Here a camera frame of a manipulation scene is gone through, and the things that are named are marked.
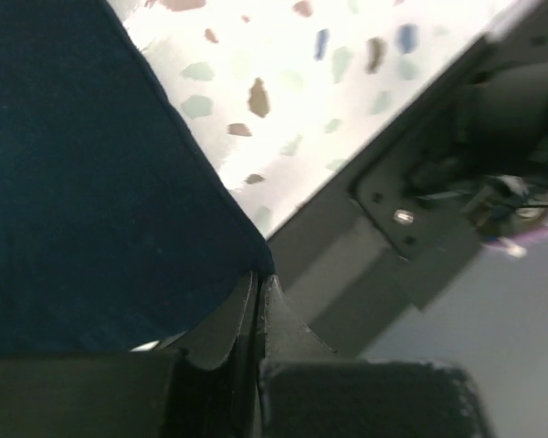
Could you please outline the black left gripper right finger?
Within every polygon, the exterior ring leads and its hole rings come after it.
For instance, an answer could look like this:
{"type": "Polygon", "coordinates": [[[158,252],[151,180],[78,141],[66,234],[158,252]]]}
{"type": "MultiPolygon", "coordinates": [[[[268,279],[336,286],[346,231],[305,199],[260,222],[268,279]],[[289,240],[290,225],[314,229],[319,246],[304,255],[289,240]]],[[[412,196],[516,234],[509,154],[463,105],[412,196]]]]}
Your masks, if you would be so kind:
{"type": "Polygon", "coordinates": [[[293,314],[276,276],[261,294],[262,436],[493,436],[476,384],[462,368],[341,358],[293,314]]]}

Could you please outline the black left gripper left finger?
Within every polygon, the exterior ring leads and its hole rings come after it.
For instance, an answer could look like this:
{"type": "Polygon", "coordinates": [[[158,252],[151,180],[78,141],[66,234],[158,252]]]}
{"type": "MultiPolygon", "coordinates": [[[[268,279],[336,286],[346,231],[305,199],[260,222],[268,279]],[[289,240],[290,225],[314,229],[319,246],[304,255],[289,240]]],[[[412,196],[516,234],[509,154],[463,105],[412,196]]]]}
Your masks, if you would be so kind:
{"type": "Polygon", "coordinates": [[[0,357],[0,437],[249,437],[258,280],[142,352],[0,357]]]}

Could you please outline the navy maroon tank top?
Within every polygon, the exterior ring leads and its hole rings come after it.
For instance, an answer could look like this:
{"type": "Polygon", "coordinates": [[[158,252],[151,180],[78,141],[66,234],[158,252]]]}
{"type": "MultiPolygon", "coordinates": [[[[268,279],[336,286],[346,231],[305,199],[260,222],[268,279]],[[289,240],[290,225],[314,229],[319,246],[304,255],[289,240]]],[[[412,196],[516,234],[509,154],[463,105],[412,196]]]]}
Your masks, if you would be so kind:
{"type": "Polygon", "coordinates": [[[273,271],[107,3],[0,1],[0,354],[129,350],[273,271]]]}

